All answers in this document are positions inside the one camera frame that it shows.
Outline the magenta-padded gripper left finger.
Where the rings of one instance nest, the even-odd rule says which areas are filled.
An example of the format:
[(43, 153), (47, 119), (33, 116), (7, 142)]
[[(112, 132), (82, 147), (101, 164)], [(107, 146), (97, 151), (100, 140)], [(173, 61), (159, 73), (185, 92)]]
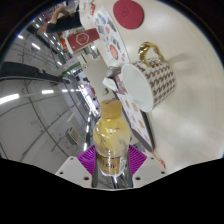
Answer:
[(95, 147), (90, 146), (77, 157), (68, 157), (56, 175), (84, 188), (96, 188), (98, 168)]

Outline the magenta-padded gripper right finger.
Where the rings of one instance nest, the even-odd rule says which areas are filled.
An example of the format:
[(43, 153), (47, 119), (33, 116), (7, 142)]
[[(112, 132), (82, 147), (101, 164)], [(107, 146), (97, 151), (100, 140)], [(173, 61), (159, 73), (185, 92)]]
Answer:
[(131, 188), (140, 188), (166, 176), (164, 165), (155, 155), (145, 154), (129, 146), (127, 183)]

